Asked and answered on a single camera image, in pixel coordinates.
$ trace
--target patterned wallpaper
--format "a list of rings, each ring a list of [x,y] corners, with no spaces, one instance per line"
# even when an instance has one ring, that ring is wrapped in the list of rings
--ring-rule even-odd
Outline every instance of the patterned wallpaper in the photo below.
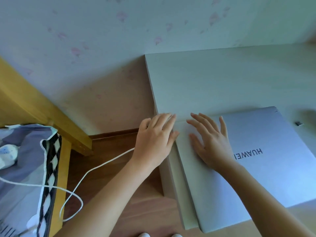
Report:
[[[316,0],[0,3],[0,55],[89,135],[152,116],[144,54],[304,42],[316,20]]]

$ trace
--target forearm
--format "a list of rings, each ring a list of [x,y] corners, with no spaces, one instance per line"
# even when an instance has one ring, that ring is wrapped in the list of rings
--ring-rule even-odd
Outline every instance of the forearm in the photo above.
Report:
[[[232,165],[220,173],[239,195],[263,237],[315,236],[282,206],[241,165]]]
[[[56,236],[109,236],[129,199],[149,174],[128,162]]]

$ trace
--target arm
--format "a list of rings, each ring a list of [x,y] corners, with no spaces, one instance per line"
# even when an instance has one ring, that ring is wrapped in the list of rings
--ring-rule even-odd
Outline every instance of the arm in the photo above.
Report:
[[[263,237],[315,237],[233,159],[234,154],[222,117],[220,117],[221,130],[219,130],[216,123],[208,116],[191,115],[195,120],[187,120],[187,122],[196,127],[204,142],[202,145],[198,138],[191,134],[193,148],[204,162],[219,172],[236,191]]]
[[[179,135],[172,132],[176,116],[162,114],[142,121],[131,160],[56,234],[107,237],[133,193],[169,154]]]

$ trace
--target silver laptop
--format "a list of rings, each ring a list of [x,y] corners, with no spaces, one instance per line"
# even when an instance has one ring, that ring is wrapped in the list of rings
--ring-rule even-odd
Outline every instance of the silver laptop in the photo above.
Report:
[[[282,205],[316,199],[316,158],[276,107],[223,117],[233,158]],[[198,132],[186,122],[174,130],[180,131],[176,144],[200,229],[207,233],[250,219],[232,187],[192,149],[188,134],[200,137]]]

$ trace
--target hand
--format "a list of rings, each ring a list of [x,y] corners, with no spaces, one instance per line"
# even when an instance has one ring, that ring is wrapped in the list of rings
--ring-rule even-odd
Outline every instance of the hand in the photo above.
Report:
[[[169,155],[179,135],[178,131],[171,132],[176,115],[170,117],[170,113],[164,113],[141,122],[131,161],[151,172]]]
[[[215,121],[204,114],[193,114],[195,120],[187,120],[201,134],[204,145],[194,134],[190,134],[192,146],[202,160],[217,172],[225,171],[227,167],[236,164],[230,146],[226,124],[221,116],[221,131]]]

